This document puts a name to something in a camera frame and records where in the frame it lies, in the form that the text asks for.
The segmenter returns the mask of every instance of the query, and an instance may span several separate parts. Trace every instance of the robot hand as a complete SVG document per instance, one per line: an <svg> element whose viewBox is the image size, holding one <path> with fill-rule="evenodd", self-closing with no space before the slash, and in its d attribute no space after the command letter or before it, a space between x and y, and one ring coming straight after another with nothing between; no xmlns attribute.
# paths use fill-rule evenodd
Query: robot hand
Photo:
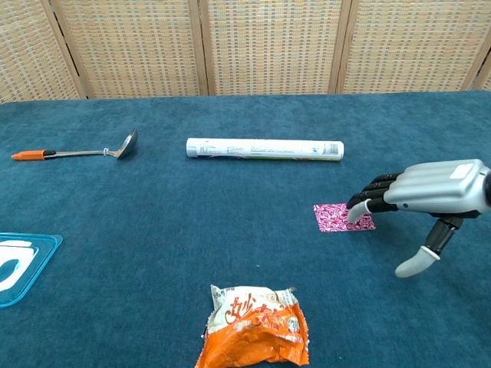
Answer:
<svg viewBox="0 0 491 368"><path fill-rule="evenodd" d="M460 228L491 209L491 169L479 159L421 163L403 172L385 174L348 201L348 221L366 213L426 212L438 218L418 253L396 269L407 278L429 268Z"/></svg>

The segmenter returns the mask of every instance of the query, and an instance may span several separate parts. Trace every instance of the beige woven panel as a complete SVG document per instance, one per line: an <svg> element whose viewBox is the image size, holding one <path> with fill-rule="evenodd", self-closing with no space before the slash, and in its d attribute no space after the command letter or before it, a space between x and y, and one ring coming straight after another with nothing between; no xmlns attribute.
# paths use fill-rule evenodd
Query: beige woven panel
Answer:
<svg viewBox="0 0 491 368"><path fill-rule="evenodd" d="M344 92L459 90L490 25L489 0L361 0Z"/></svg>
<svg viewBox="0 0 491 368"><path fill-rule="evenodd" d="M209 32L211 45L205 49L208 77L213 79L210 93L328 91L341 0L206 4L209 29L203 27L203 36Z"/></svg>
<svg viewBox="0 0 491 368"><path fill-rule="evenodd" d="M488 56L485 67L486 69L483 69L483 76L485 77L487 75L487 79L484 80L483 88L485 90L491 90L491 54Z"/></svg>
<svg viewBox="0 0 491 368"><path fill-rule="evenodd" d="M80 98L39 0L0 7L0 104Z"/></svg>
<svg viewBox="0 0 491 368"><path fill-rule="evenodd" d="M187 0L53 3L91 97L199 94Z"/></svg>

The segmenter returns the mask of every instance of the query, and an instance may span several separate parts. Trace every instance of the orange handle tip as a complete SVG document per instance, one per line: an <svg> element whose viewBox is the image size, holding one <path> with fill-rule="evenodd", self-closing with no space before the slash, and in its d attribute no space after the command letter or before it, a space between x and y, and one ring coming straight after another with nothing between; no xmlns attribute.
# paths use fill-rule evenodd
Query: orange handle tip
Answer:
<svg viewBox="0 0 491 368"><path fill-rule="evenodd" d="M44 149L36 151L22 151L12 155L12 159L16 161L36 161L44 159Z"/></svg>

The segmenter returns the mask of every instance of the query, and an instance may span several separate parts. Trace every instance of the crumpled plastic bag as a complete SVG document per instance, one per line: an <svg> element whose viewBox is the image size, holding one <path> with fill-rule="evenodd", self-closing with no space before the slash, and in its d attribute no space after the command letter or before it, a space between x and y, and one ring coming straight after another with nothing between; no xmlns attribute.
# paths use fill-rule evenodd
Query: crumpled plastic bag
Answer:
<svg viewBox="0 0 491 368"><path fill-rule="evenodd" d="M293 291L211 285L214 311L195 368L250 366L262 361L307 365L308 327Z"/></svg>

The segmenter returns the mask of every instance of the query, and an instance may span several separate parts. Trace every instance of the pink sticky note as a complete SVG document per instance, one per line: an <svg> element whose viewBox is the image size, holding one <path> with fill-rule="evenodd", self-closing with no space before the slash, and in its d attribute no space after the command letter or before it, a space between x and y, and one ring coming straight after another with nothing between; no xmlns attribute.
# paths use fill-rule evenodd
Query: pink sticky note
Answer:
<svg viewBox="0 0 491 368"><path fill-rule="evenodd" d="M354 223L348 222L348 210L345 203L335 205L314 205L315 218L321 232L356 232L375 230L370 215L363 215Z"/></svg>

